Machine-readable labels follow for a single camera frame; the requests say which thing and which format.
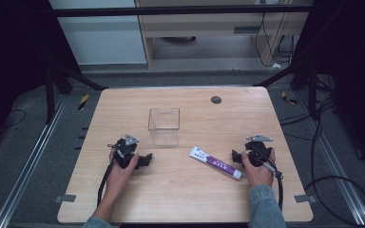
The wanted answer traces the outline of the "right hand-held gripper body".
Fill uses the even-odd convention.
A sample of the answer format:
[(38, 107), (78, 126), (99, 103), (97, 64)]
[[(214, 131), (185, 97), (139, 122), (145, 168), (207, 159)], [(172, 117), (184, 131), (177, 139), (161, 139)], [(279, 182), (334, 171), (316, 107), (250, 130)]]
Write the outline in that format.
[(250, 163), (255, 167), (272, 166), (274, 163), (271, 160), (272, 147), (266, 147), (265, 142), (271, 142), (272, 139), (257, 135), (247, 137), (248, 142), (244, 145), (247, 151), (247, 156)]

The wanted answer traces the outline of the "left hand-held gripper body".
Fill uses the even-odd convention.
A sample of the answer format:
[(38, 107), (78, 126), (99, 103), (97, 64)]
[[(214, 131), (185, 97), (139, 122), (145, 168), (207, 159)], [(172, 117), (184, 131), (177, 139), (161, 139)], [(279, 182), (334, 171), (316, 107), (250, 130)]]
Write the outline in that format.
[(110, 144), (109, 147), (114, 150), (110, 164), (118, 163), (121, 168), (127, 168), (131, 159), (134, 157), (134, 152), (139, 141), (139, 139), (125, 133), (123, 138), (114, 144)]

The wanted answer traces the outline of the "white and purple toothpaste tube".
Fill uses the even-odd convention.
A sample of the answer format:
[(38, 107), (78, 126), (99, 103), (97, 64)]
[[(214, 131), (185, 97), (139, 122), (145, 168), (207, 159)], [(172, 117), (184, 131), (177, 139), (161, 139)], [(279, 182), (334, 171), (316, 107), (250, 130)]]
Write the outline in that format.
[(220, 161), (219, 159), (216, 159), (204, 151), (202, 151), (197, 146), (194, 146), (190, 153), (189, 157), (193, 158), (199, 162), (206, 163), (213, 168), (216, 168), (217, 170), (221, 171), (223, 174), (228, 175), (229, 177), (232, 177), (235, 180), (239, 180), (241, 178), (241, 171), (234, 168), (233, 166), (225, 163), (224, 161)]

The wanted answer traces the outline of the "clear plastic container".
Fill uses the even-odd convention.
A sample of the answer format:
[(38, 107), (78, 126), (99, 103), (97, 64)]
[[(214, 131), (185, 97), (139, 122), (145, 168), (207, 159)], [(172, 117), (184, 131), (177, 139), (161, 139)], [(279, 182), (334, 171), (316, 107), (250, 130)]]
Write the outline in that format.
[(151, 108), (149, 110), (148, 131), (157, 146), (179, 144), (180, 110), (178, 108)]

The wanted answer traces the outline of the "person's right hand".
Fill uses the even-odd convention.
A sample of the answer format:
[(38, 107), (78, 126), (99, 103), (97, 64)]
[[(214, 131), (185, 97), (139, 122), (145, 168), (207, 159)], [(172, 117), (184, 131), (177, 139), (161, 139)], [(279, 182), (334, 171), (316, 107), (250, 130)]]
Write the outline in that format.
[(244, 166), (246, 178), (250, 188), (257, 185), (272, 186), (274, 174), (265, 166), (255, 167), (249, 160), (245, 152), (241, 153), (242, 164)]

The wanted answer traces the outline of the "person's left hand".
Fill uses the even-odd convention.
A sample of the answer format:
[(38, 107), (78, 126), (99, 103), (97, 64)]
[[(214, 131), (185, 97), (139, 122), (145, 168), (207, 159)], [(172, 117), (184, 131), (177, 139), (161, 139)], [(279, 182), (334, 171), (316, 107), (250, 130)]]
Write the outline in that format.
[(109, 172), (106, 179), (107, 193), (121, 193), (127, 186), (130, 177), (138, 163), (139, 155), (135, 154), (126, 168), (122, 168), (118, 163), (115, 163)]

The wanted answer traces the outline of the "yellow and black tape strip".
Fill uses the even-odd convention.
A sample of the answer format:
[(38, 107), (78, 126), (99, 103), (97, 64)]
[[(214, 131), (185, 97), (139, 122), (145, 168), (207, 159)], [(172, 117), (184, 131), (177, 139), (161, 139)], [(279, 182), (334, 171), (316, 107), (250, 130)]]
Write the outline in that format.
[(292, 104), (292, 105), (298, 104), (297, 96), (293, 91), (282, 91), (281, 97), (284, 101), (286, 101), (289, 104)]
[(86, 106), (86, 102), (87, 102), (88, 98), (89, 98), (89, 94), (84, 94), (82, 96), (81, 101), (78, 105), (78, 110), (83, 110), (84, 109), (84, 107)]

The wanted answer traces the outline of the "black metal stand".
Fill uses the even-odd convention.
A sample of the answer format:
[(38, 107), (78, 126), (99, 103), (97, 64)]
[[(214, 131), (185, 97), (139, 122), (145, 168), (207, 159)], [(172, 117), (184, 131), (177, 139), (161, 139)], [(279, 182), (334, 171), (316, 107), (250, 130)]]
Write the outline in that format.
[(95, 90), (101, 91), (106, 89), (106, 86), (98, 85), (90, 81), (81, 73), (77, 73), (76, 71), (65, 67), (58, 61), (51, 61), (46, 67), (44, 76), (47, 98), (47, 124), (53, 120), (55, 115), (53, 87), (57, 86), (61, 94), (69, 94), (72, 91), (72, 86), (67, 80), (68, 77), (75, 79), (76, 81)]
[(266, 79), (255, 86), (268, 87), (272, 83), (282, 79), (283, 77), (293, 74), (294, 78), (290, 83), (290, 87), (294, 90), (308, 86), (308, 111), (314, 119), (317, 118), (317, 68), (310, 60), (295, 60), (287, 68), (278, 72), (274, 76)]

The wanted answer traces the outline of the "white cabinet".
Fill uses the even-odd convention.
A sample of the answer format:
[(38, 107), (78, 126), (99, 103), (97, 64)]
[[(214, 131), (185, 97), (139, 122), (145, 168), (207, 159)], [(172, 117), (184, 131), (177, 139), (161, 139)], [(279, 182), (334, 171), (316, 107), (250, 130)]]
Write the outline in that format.
[[(54, 10), (135, 8), (134, 0), (49, 0)], [(61, 17), (71, 50), (80, 66), (145, 64), (137, 16)]]

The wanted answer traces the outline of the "black curtain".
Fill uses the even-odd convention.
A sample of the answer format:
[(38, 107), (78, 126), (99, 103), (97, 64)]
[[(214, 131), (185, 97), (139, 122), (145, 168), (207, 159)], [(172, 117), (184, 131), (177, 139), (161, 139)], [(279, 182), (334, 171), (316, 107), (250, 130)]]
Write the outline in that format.
[(365, 155), (365, 0), (314, 0), (296, 53), (334, 78), (334, 99)]
[[(37, 12), (25, 14), (28, 9)], [(51, 9), (49, 0), (0, 0), (0, 128), (18, 96), (44, 84), (43, 65), (26, 24), (42, 37), (59, 63), (80, 71), (58, 19), (38, 13)]]

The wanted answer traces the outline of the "light wooden desk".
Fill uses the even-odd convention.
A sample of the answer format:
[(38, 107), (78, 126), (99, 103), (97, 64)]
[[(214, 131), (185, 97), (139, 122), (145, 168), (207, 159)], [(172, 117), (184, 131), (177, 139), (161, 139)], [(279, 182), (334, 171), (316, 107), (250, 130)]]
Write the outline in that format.
[[(226, 5), (301, 5), (313, 0), (135, 0), (138, 8)], [(152, 62), (158, 38), (199, 37), (250, 34), (260, 60), (269, 65), (284, 36), (300, 35), (307, 20), (306, 12), (219, 13), (182, 15), (141, 15), (145, 56)]]

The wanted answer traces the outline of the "grey table bracket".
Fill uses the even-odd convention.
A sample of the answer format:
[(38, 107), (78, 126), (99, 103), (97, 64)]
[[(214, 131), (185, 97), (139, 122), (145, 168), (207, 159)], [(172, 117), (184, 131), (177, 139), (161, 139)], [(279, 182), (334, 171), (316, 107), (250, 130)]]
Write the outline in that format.
[(308, 196), (308, 195), (296, 195), (295, 196), (295, 201), (297, 203), (301, 203), (301, 202), (310, 202), (310, 203), (315, 203), (317, 202), (317, 199), (315, 196)]
[(68, 195), (68, 194), (64, 194), (62, 196), (57, 196), (54, 201), (56, 203), (61, 203), (61, 202), (74, 202), (76, 200), (76, 196), (75, 195)]

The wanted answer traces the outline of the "aluminium floor rail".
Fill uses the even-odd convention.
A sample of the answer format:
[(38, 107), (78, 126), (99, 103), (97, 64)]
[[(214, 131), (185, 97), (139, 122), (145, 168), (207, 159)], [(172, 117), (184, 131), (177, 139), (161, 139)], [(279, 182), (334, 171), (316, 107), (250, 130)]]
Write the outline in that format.
[(16, 183), (13, 185), (9, 196), (0, 209), (0, 228), (7, 228), (10, 224), (10, 220), (29, 185), (29, 181), (34, 173), (34, 170), (40, 161), (41, 156), (44, 154), (53, 130), (55, 129), (63, 113), (67, 100), (68, 95), (59, 96), (58, 104), (54, 107), (52, 119), (45, 124), (38, 140), (30, 152), (26, 164), (24, 165), (20, 175), (16, 180)]
[[(319, 203), (329, 212), (333, 217), (339, 219), (343, 223), (348, 225), (353, 225), (357, 228), (365, 228), (365, 204), (363, 203), (360, 195), (357, 193), (357, 184), (350, 180), (340, 165), (336, 155), (333, 152), (331, 145), (329, 144), (325, 134), (322, 131), (320, 124), (320, 115), (324, 108), (331, 103), (330, 100), (323, 101), (321, 106), (317, 108), (317, 118), (314, 119), (312, 114), (308, 111), (307, 100), (301, 93), (297, 94), (298, 103), (306, 112), (307, 120), (310, 126), (315, 130), (314, 138), (312, 139), (312, 149), (311, 149), (311, 183), (310, 186), (314, 189), (315, 197)], [(324, 156), (328, 167), (330, 168), (331, 174), (329, 176), (315, 178), (315, 147), (318, 146), (319, 152)], [(347, 220), (345, 218), (337, 215), (323, 198), (317, 190), (316, 184), (321, 181), (334, 180), (338, 186), (342, 197), (344, 198), (352, 216), (352, 220)]]

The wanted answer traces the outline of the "black horizontal frame bar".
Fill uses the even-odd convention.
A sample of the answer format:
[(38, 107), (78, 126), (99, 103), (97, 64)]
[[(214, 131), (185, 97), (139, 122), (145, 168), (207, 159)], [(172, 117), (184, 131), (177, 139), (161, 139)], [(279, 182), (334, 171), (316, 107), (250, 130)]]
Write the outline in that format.
[(134, 16), (134, 15), (178, 15), (215, 13), (266, 13), (266, 12), (308, 12), (313, 5), (227, 5), (227, 6), (176, 6), (109, 9), (53, 9), (57, 17), (88, 16)]

